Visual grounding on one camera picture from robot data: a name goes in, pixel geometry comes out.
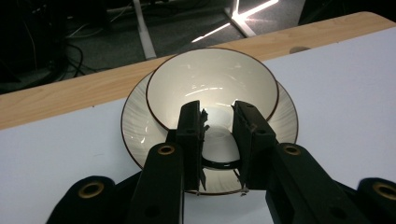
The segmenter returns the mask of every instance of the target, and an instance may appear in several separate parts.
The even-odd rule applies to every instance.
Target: wooden table edge
[[[359,12],[213,47],[238,50],[266,61],[288,55],[293,47],[317,48],[395,26],[374,13]],[[127,97],[145,75],[169,57],[0,95],[0,130]]]

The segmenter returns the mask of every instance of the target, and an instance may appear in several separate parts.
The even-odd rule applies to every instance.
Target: dark floor
[[[45,67],[20,73],[18,79],[21,82],[0,83],[0,94],[145,61],[133,4],[128,0],[122,1],[126,2],[125,7],[112,8],[106,13],[110,29],[102,29],[97,24],[86,25],[87,21],[76,18],[67,20],[67,66],[63,71],[49,76],[50,70]],[[250,28],[261,35],[299,25],[302,14],[310,22],[352,13],[354,9],[349,7],[351,1],[242,0],[239,12],[244,13],[264,3],[274,3],[246,19]],[[173,0],[154,5],[142,4],[157,57],[245,38],[224,13],[224,8],[231,3],[232,0]],[[331,3],[329,6],[337,10],[324,10],[323,13],[324,3]]]

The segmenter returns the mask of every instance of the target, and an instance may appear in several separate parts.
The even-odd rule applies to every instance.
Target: metal leg
[[[248,27],[248,25],[245,23],[244,18],[242,18],[239,15],[238,8],[239,8],[239,0],[233,0],[232,6],[224,8],[224,11],[227,14],[227,16],[231,19],[233,24],[235,24],[236,27],[238,27],[239,31],[242,32],[242,34],[245,37],[256,35],[250,29],[250,27]]]
[[[154,47],[149,37],[149,30],[145,24],[145,19],[143,18],[142,8],[140,6],[139,0],[134,0],[134,10],[137,16],[138,30],[140,35],[140,42],[142,43],[143,51],[145,52],[145,57],[147,60],[157,58],[155,54]]]

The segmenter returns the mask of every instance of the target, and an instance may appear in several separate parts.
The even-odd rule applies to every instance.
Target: ceramic dish
[[[148,108],[165,129],[177,127],[180,108],[199,100],[208,125],[232,129],[235,100],[255,105],[269,119],[276,109],[278,87],[267,67],[229,49],[196,49],[167,60],[151,76]]]
[[[165,141],[167,131],[149,113],[146,104],[146,87],[151,74],[142,79],[128,96],[121,115],[121,131],[125,146],[132,158],[141,168],[151,147]],[[298,132],[297,113],[294,104],[278,83],[279,102],[274,115],[268,121],[276,132],[280,143],[295,143]],[[241,188],[233,171],[214,171],[204,169],[206,191],[201,194],[219,195],[238,192]]]

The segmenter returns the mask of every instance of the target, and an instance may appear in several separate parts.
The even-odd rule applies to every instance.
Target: white tabletop
[[[396,182],[396,28],[264,62],[291,95],[298,144],[352,188]],[[120,133],[125,99],[0,131],[0,223],[45,223],[77,181],[139,171]],[[270,223],[264,191],[186,194],[185,223]]]

